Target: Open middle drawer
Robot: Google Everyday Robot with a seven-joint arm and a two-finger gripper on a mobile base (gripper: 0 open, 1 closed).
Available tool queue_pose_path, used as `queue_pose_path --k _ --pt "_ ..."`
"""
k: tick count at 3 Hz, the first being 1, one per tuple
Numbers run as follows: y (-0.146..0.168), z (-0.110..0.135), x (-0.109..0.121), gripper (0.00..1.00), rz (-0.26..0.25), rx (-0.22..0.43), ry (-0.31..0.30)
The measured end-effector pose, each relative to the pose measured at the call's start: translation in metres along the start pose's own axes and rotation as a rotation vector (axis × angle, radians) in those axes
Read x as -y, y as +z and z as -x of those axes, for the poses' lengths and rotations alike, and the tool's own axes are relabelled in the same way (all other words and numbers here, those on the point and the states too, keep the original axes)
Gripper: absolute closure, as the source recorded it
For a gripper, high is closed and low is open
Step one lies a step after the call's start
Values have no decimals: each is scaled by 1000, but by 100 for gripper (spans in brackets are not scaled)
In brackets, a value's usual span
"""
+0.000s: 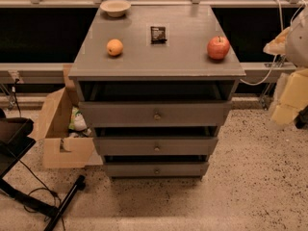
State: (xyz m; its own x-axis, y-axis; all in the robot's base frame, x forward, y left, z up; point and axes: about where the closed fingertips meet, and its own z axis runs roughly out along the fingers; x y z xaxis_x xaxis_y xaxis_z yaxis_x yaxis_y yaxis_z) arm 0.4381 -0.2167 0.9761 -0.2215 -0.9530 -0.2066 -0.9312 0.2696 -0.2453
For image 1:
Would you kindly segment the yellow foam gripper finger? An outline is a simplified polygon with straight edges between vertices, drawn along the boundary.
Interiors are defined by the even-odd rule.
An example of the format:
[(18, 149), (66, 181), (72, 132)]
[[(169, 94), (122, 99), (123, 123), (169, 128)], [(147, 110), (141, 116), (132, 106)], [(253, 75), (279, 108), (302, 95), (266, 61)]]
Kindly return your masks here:
[(289, 125), (308, 106), (308, 69), (282, 73), (270, 104), (270, 120), (279, 126)]

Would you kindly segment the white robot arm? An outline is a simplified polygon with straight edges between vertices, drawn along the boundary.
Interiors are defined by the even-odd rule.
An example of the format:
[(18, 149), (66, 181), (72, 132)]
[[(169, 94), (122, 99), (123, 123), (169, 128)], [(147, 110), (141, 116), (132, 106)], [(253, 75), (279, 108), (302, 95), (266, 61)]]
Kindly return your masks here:
[(308, 106), (308, 8), (267, 43), (263, 51), (270, 55), (284, 55), (298, 67), (290, 75), (281, 75), (271, 107), (270, 119), (277, 125), (288, 125)]

